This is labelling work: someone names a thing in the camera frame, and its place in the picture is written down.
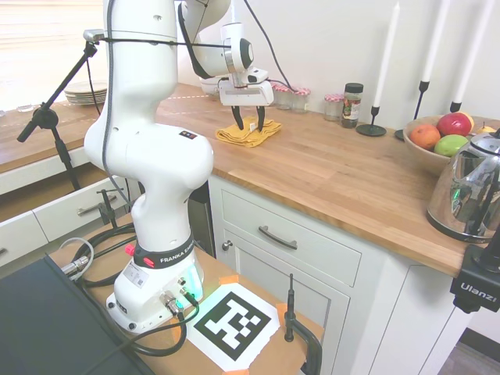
red apple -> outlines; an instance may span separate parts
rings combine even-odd
[[[474,121],[472,117],[463,112],[454,112],[444,115],[437,122],[436,128],[443,135],[462,135],[466,137],[472,128],[474,127]]]

drawer handle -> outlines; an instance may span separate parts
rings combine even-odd
[[[282,240],[281,238],[275,236],[274,234],[269,232],[269,228],[267,225],[263,227],[259,227],[259,230],[263,232],[267,237],[269,237],[271,240],[276,241],[278,244],[281,244],[283,246],[286,246],[287,248],[291,248],[293,250],[297,250],[297,241],[290,241],[287,242],[285,240]]]
[[[109,201],[113,202],[116,200],[116,195],[110,195],[109,196]],[[78,209],[77,214],[78,216],[83,216],[86,213],[91,213],[92,211],[95,211],[99,207],[101,207],[102,203],[98,203],[97,205],[93,205],[92,207],[89,207],[88,209]]]

jar with red lid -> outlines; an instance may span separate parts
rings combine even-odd
[[[323,117],[326,121],[339,121],[341,119],[343,101],[343,94],[325,95]]]
[[[280,85],[276,87],[276,108],[287,110],[291,108],[291,91],[288,87]]]
[[[306,113],[309,110],[309,96],[311,91],[308,88],[294,87],[292,94],[291,110],[295,113]]]

door knob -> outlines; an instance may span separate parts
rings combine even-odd
[[[222,243],[222,249],[226,252],[227,250],[229,250],[229,247],[232,245],[233,245],[233,243],[231,241],[227,240],[226,242]]]

microphone stand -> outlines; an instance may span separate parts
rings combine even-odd
[[[59,136],[59,132],[57,131],[57,124],[59,122],[59,118],[53,109],[50,109],[51,105],[54,104],[54,101],[57,97],[63,92],[68,83],[75,77],[81,67],[87,62],[89,57],[92,57],[97,52],[97,48],[94,44],[86,42],[84,55],[78,60],[77,64],[72,68],[72,70],[68,73],[66,78],[61,82],[61,84],[57,87],[54,94],[48,99],[46,102],[41,103],[41,107],[35,109],[33,113],[33,118],[31,121],[24,127],[23,131],[17,137],[17,141],[25,142],[29,138],[29,136],[33,133],[33,130],[36,127],[40,127],[41,129],[49,129],[54,136],[55,141],[55,149],[59,154],[59,158],[61,162],[66,167],[66,171],[68,176],[70,177],[71,184],[73,185],[74,190],[80,189],[80,184],[77,179],[77,175],[75,174],[74,168],[71,164],[71,157],[68,153],[68,148],[64,144],[64,141]]]

